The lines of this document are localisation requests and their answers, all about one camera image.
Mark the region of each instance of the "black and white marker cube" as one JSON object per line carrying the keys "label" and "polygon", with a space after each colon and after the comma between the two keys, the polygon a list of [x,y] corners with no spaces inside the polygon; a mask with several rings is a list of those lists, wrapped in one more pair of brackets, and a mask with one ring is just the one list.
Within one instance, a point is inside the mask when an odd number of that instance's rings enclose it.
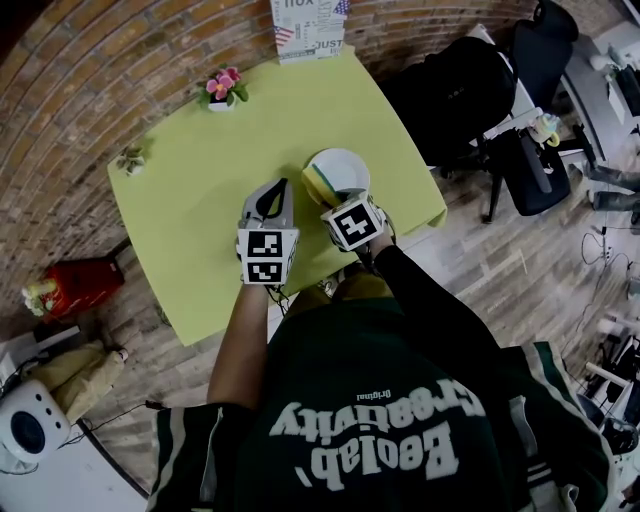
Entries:
{"label": "black and white marker cube", "polygon": [[352,251],[384,231],[384,214],[366,191],[349,198],[340,206],[324,213],[331,240],[345,251]]}
{"label": "black and white marker cube", "polygon": [[297,229],[238,229],[237,251],[245,284],[287,281],[296,250]]}

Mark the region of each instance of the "chair leg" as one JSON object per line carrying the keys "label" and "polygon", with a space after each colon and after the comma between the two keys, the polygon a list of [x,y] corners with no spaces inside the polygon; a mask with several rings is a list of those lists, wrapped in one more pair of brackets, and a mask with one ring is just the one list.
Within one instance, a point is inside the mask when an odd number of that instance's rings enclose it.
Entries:
{"label": "chair leg", "polygon": [[491,206],[489,207],[489,215],[485,215],[482,218],[482,222],[485,224],[491,224],[493,222],[493,216],[496,213],[496,206],[500,199],[500,190],[502,190],[502,181],[504,178],[501,174],[493,175],[493,185],[491,186]]}

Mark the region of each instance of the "green table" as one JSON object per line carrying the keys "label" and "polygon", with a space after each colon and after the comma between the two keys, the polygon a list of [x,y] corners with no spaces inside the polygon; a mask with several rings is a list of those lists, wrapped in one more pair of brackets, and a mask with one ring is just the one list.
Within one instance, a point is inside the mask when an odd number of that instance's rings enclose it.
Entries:
{"label": "green table", "polygon": [[332,59],[266,62],[244,78],[251,98],[235,111],[209,112],[194,101],[149,131],[141,174],[109,166],[136,254],[185,345],[226,327],[240,287],[237,222],[245,198],[267,181],[284,176],[293,185],[301,235],[288,293],[355,259],[331,245],[299,179],[320,150],[347,148],[364,159],[373,198],[399,233],[446,217],[427,166],[353,48]]}

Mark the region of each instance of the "white wall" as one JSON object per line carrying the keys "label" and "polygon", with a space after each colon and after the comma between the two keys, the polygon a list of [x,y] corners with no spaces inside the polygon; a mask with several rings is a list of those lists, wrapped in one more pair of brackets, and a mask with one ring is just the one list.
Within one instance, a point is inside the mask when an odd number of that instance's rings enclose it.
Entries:
{"label": "white wall", "polygon": [[640,59],[640,27],[635,23],[623,21],[593,42],[603,55],[609,51],[609,45],[612,45],[623,55],[630,55],[636,61]]}
{"label": "white wall", "polygon": [[144,512],[146,505],[87,439],[58,450],[33,474],[0,474],[4,512]]}

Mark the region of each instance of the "cable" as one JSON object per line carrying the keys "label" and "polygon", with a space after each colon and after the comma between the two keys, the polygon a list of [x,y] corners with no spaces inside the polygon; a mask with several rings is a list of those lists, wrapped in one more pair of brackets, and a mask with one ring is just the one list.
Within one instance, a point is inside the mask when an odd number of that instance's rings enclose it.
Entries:
{"label": "cable", "polygon": [[609,413],[611,412],[611,409],[613,409],[613,406],[616,405],[615,402],[612,402],[611,405],[609,406],[609,408],[607,409],[607,412],[604,413],[605,416],[608,416]]}
{"label": "cable", "polygon": [[11,475],[11,476],[26,476],[26,475],[30,475],[30,474],[35,473],[36,471],[38,471],[39,467],[40,467],[40,464],[36,464],[34,468],[31,468],[26,473],[13,473],[11,471],[5,471],[3,469],[0,469],[0,474],[2,474],[2,475]]}
{"label": "cable", "polygon": [[7,380],[5,380],[0,385],[0,400],[4,398],[4,395],[7,391],[6,387],[11,383],[11,379],[13,379],[13,377],[19,374],[26,365],[28,365],[29,363],[32,363],[33,361],[37,361],[38,359],[39,357],[35,356],[35,357],[32,357],[31,359],[27,359],[24,363],[18,365],[18,367],[14,370],[14,372],[7,377]]}
{"label": "cable", "polygon": [[[585,233],[584,236],[582,237],[582,242],[580,244],[580,255],[582,256],[582,261],[584,261],[584,263],[586,265],[591,266],[591,265],[594,265],[595,263],[597,263],[600,260],[604,260],[604,266],[602,267],[602,272],[600,272],[600,275],[598,276],[598,280],[596,281],[596,286],[595,286],[595,288],[593,290],[593,295],[591,296],[591,300],[589,301],[589,303],[582,310],[582,314],[580,315],[580,320],[576,325],[575,332],[578,332],[578,330],[580,329],[580,326],[582,325],[582,322],[584,321],[584,318],[585,318],[585,316],[587,314],[587,310],[591,306],[593,306],[595,304],[595,299],[596,299],[596,296],[598,294],[598,290],[600,289],[600,283],[602,282],[602,279],[604,278],[604,275],[605,275],[607,269],[609,267],[613,266],[613,264],[615,263],[615,261],[618,259],[619,256],[624,256],[625,258],[627,258],[627,278],[628,278],[629,277],[629,270],[631,270],[631,267],[636,263],[634,261],[631,261],[629,256],[627,256],[623,252],[618,253],[615,256],[613,255],[613,252],[611,254],[609,254],[607,252],[607,228],[608,228],[608,226],[607,226],[607,214],[608,214],[608,212],[605,211],[605,223],[604,223],[604,226],[602,227],[602,234],[600,235],[600,236],[602,236],[602,243],[598,242],[598,239],[595,237],[595,235],[593,233]],[[588,236],[593,238],[593,240],[596,242],[598,247],[600,247],[602,249],[602,253],[596,259],[594,259],[593,261],[587,261],[587,259],[585,258],[585,255],[584,255],[584,245],[585,245],[585,241],[586,241]],[[565,346],[562,349],[561,355],[564,355],[565,350],[569,346],[570,342],[571,342],[571,340],[567,340],[567,343],[565,343]]]}
{"label": "cable", "polygon": [[[280,308],[280,313],[282,313],[282,316],[286,315],[287,312],[289,311],[289,297],[287,297],[284,292],[282,291],[282,285],[280,286],[265,286],[265,288],[267,289],[267,293],[269,294],[269,297],[271,298],[271,300],[273,302],[275,302],[278,307]],[[287,305],[286,307],[283,305],[283,300],[287,301]]]}
{"label": "cable", "polygon": [[566,364],[564,363],[564,360],[563,360],[562,362],[563,362],[563,364],[565,365],[564,371],[567,373],[567,375],[568,375],[569,377],[571,377],[573,380],[575,380],[575,381],[576,381],[576,384],[578,384],[578,386],[580,386],[580,387],[585,391],[585,393],[586,393],[587,391],[589,391],[589,390],[586,388],[586,386],[585,386],[582,382],[580,382],[580,381],[579,381],[578,379],[576,379],[576,378],[575,378],[571,373],[569,373],[569,370],[567,370],[567,366],[566,366]]}
{"label": "cable", "polygon": [[[129,414],[132,411],[135,411],[136,409],[139,409],[140,407],[147,407],[148,409],[154,409],[156,411],[160,411],[162,409],[166,409],[166,407],[164,405],[162,405],[159,402],[151,402],[150,400],[146,400],[143,404],[138,404],[134,407],[132,407],[131,409],[128,409],[126,411],[124,411],[123,413],[118,414],[117,416],[114,416],[113,418],[107,420],[107,421],[103,421],[102,423],[100,423],[97,427],[92,427],[89,429],[89,432],[95,432],[96,430],[98,430],[99,428],[104,427],[105,425],[111,423],[112,421],[115,421],[119,418],[122,418],[123,416],[126,416],[127,414]],[[76,437],[74,437],[73,439],[70,439],[69,441],[67,441],[66,443],[61,444],[58,447],[58,450],[61,448],[64,448],[65,446],[69,446],[72,444],[78,444],[80,441],[82,441],[85,437],[87,436],[87,434],[80,434]]]}
{"label": "cable", "polygon": [[[596,244],[598,244],[598,247],[603,249],[603,253],[600,254],[600,256],[598,256],[593,261],[587,261],[587,258],[585,258],[585,256],[584,256],[584,242],[585,242],[585,240],[587,239],[588,236],[593,238],[593,240],[596,242]],[[603,258],[606,258],[606,249],[605,249],[604,243],[601,244],[600,242],[598,242],[598,239],[595,237],[595,235],[593,233],[585,233],[584,236],[582,237],[582,243],[580,244],[580,256],[582,256],[582,261],[584,261],[585,265],[593,265],[595,262],[600,261]]]}

